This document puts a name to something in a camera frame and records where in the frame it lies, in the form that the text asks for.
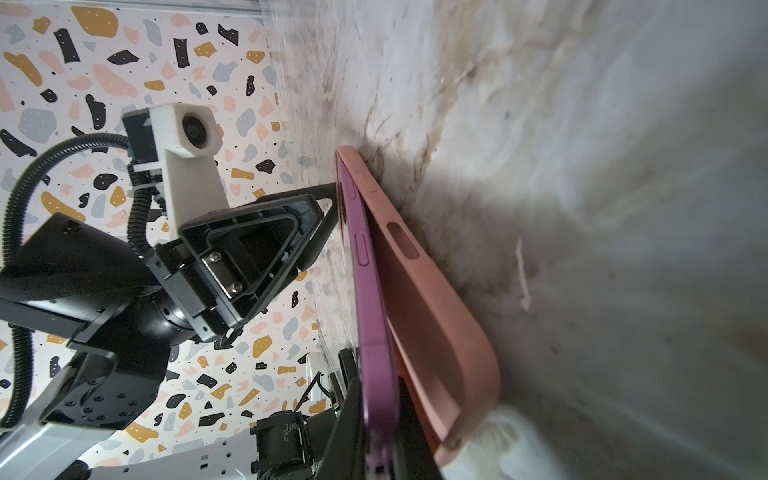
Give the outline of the pink phone case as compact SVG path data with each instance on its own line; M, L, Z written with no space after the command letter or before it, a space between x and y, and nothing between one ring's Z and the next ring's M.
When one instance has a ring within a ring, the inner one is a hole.
M370 253L405 377L436 464L447 466L497 403L491 343L352 146L336 151L367 207Z

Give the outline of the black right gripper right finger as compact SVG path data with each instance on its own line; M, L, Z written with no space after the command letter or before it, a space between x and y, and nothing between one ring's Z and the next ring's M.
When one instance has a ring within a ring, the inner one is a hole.
M406 381L398 378L399 420L397 431L397 478L401 480L442 480Z

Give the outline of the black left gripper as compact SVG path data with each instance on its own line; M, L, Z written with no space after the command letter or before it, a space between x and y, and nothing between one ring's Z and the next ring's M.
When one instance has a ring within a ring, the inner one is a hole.
M337 223L334 183L202 216L140 254L53 216L1 272L2 318L74 353L29 420L126 428L155 401L173 347L245 327L316 262Z

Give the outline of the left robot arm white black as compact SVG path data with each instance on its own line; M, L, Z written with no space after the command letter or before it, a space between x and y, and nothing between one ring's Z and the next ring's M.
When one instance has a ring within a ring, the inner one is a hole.
M1 437L5 479L53 479L156 400L173 348L243 328L317 259L339 214L333 184L185 222L133 250L63 214L1 273L1 317L66 340L70 362Z

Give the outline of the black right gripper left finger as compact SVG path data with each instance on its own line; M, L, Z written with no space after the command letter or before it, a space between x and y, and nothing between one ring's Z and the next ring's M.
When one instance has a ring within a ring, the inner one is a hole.
M362 387L359 379L351 381L326 446L315 480L351 480L364 478L364 419Z

